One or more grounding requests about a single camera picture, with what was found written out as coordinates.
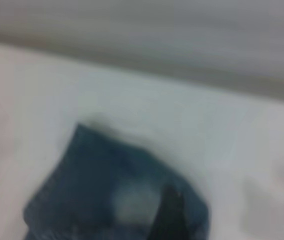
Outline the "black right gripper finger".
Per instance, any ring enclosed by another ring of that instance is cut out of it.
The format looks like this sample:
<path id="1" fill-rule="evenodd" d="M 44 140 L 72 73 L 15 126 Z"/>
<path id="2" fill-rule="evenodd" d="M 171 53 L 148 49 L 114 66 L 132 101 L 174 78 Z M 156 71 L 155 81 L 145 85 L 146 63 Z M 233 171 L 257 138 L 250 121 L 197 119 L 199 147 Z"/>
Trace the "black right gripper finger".
<path id="1" fill-rule="evenodd" d="M 152 240 L 189 240 L 184 197 L 171 185 L 163 188 L 161 202 L 150 230 Z"/>

